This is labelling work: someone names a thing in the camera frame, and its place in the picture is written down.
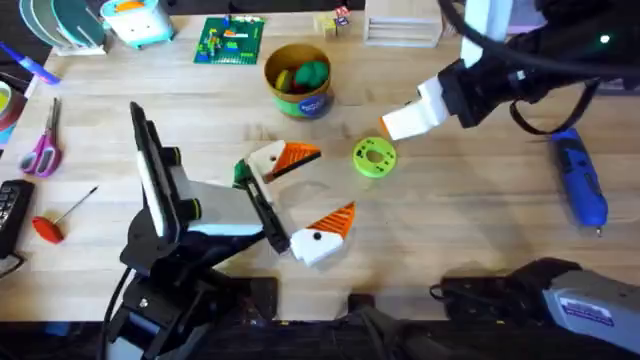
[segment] container with toys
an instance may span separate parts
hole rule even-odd
[[[286,115],[315,119],[331,105],[331,64],[319,49],[291,44],[276,50],[264,67],[276,106]]]

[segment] green spool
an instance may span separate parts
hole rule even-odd
[[[396,165],[396,150],[381,137],[366,138],[353,149],[353,164],[364,176],[385,177]]]

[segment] pink scissors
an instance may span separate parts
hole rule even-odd
[[[59,117],[60,100],[55,98],[49,110],[49,118],[47,119],[44,134],[38,140],[35,149],[28,153],[20,163],[20,169],[25,174],[48,177],[58,168],[62,158],[62,152],[56,145],[56,129]]]

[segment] blue marker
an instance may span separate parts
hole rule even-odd
[[[598,183],[598,175],[587,149],[575,129],[551,135],[558,169],[575,217],[583,226],[595,227],[602,236],[609,206]]]
[[[56,85],[60,82],[60,79],[45,70],[42,66],[40,66],[35,61],[31,60],[13,49],[7,46],[4,42],[0,41],[0,49],[4,50],[9,56],[13,58],[13,60],[17,61],[18,64],[22,65],[23,68],[29,70],[33,75],[36,75],[42,81],[46,82],[49,85]]]

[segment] wooden table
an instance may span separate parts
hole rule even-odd
[[[93,186],[100,189],[66,220],[68,237],[58,246],[25,226],[20,251],[28,262],[0,282],[0,319],[102,318],[124,269],[118,257],[129,222],[141,208],[130,101],[145,108],[164,144],[181,148],[192,179],[229,183],[238,159],[277,139],[314,143],[325,158],[350,161],[352,146],[377,132],[378,117],[413,99],[416,85],[459,51],[458,39],[437,49],[364,47],[361,13],[354,15],[353,36],[337,42],[313,34],[310,14],[267,19],[257,66],[194,65],[204,16],[174,17],[179,33],[172,44],[136,51],[117,42],[103,57],[49,58],[46,67],[64,80],[37,86],[0,174],[23,177],[17,164],[40,135],[52,98],[60,96],[64,159],[53,177],[36,180],[30,215],[60,214]],[[263,65],[292,42],[315,44],[331,59],[336,104],[321,120],[294,121],[272,104]],[[554,92],[523,112],[552,126],[566,117],[578,92]],[[399,316],[441,318],[426,289],[443,274],[513,269],[542,256],[640,284],[637,104],[637,98],[597,98],[578,125],[609,200],[603,238],[572,224],[548,148],[501,107],[478,128],[463,130],[452,118],[426,136],[397,143],[397,168],[368,184],[347,246],[330,266],[306,268],[291,255],[276,256],[265,241],[220,268],[277,275],[284,319],[333,318],[352,289],[394,299]]]

